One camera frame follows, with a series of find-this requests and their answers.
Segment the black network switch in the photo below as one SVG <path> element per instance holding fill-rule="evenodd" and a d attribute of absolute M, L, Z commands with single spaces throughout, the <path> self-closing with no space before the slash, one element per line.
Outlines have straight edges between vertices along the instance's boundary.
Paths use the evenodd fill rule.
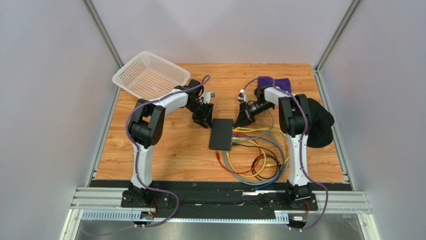
<path fill-rule="evenodd" d="M 230 151 L 232 146 L 233 120 L 214 118 L 208 148 L 215 151 Z"/>

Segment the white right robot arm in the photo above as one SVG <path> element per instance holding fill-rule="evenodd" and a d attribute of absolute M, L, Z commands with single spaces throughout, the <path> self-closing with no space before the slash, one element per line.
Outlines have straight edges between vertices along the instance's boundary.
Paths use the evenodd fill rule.
<path fill-rule="evenodd" d="M 308 99 L 304 94 L 294 95 L 278 86 L 258 87 L 256 93 L 257 101 L 249 104 L 245 90 L 240 90 L 239 114 L 234 126 L 245 127 L 255 121 L 255 115 L 278 107 L 279 126 L 289 151 L 285 204 L 293 210 L 305 207 L 312 197 L 312 179 L 307 170 L 308 133 L 312 124 Z"/>

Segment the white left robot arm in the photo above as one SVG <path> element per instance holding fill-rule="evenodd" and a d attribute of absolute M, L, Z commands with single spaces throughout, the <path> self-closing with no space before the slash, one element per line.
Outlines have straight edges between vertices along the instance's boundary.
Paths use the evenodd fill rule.
<path fill-rule="evenodd" d="M 136 102 L 126 119 L 125 132 L 133 145 L 134 160 L 132 178 L 122 194 L 122 207 L 153 207 L 157 195 L 172 196 L 169 191 L 153 187 L 154 150 L 163 135 L 166 116 L 177 109 L 188 109 L 195 124 L 212 129 L 214 105 L 211 99 L 215 94 L 204 88 L 210 79 L 210 75 L 202 81 L 191 79 L 188 85 L 178 85 L 161 97 L 151 100 L 141 98 Z"/>

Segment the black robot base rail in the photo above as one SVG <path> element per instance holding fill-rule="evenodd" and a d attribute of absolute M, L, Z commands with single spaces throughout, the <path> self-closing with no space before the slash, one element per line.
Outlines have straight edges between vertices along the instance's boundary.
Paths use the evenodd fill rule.
<path fill-rule="evenodd" d="M 152 190 L 139 189 L 129 180 L 93 180 L 89 188 L 111 193 L 117 190 L 120 209 L 135 213 L 137 222 L 173 219 L 271 220 L 276 211 L 317 211 L 324 190 L 311 185 L 311 196 L 290 202 L 286 183 L 261 190 L 229 181 L 155 180 Z"/>

